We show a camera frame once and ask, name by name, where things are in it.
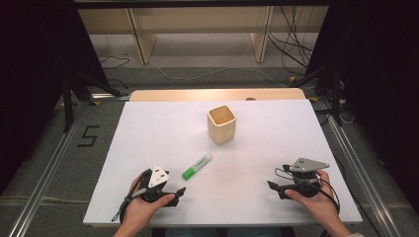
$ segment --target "human hand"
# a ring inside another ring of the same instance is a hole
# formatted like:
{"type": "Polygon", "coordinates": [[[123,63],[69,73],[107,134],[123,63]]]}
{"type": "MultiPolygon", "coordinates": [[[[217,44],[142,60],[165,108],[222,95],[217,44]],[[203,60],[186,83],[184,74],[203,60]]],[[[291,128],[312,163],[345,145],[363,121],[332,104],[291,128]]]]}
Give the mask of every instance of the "human hand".
{"type": "MultiPolygon", "coordinates": [[[[333,198],[332,188],[325,183],[330,184],[329,175],[322,170],[317,170],[316,174],[320,176],[320,189],[333,198]]],[[[335,204],[324,194],[318,193],[314,197],[304,197],[299,192],[286,190],[286,195],[304,206],[311,217],[323,226],[330,236],[347,236],[351,234],[342,223],[335,204]]]]}
{"type": "MultiPolygon", "coordinates": [[[[130,189],[135,186],[140,176],[132,182],[130,189]]],[[[137,184],[135,187],[135,192],[138,191],[139,185],[140,184],[137,184]]],[[[147,226],[153,214],[159,208],[169,203],[174,197],[174,195],[163,196],[152,203],[147,202],[140,197],[134,198],[126,207],[124,221],[115,236],[135,236],[141,229],[147,226]]]]}

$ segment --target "green marker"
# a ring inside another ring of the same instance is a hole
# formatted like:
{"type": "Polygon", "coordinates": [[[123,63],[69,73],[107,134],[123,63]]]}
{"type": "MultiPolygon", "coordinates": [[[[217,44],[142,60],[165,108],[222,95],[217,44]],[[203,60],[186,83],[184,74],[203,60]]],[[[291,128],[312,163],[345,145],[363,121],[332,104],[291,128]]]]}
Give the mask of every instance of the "green marker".
{"type": "Polygon", "coordinates": [[[195,162],[193,166],[191,166],[188,170],[186,170],[182,177],[185,180],[189,180],[195,173],[197,173],[201,168],[203,168],[210,160],[212,159],[212,155],[207,153],[201,158],[199,161],[195,162]]]}

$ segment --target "white tabletop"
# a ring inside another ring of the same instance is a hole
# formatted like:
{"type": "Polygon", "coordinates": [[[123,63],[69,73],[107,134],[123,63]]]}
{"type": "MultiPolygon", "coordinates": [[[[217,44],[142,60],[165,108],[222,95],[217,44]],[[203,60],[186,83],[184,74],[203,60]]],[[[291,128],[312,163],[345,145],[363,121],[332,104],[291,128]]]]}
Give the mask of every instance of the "white tabletop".
{"type": "Polygon", "coordinates": [[[280,199],[267,184],[291,184],[274,171],[299,157],[330,164],[325,171],[342,220],[361,222],[309,101],[127,102],[83,222],[119,225],[111,219],[132,180],[158,164],[170,172],[164,192],[186,191],[177,207],[157,211],[151,227],[310,224],[297,202],[280,199]],[[235,137],[217,145],[207,112],[220,105],[233,110],[237,124],[235,137]],[[184,181],[182,173],[206,153],[212,160],[184,181]]]}

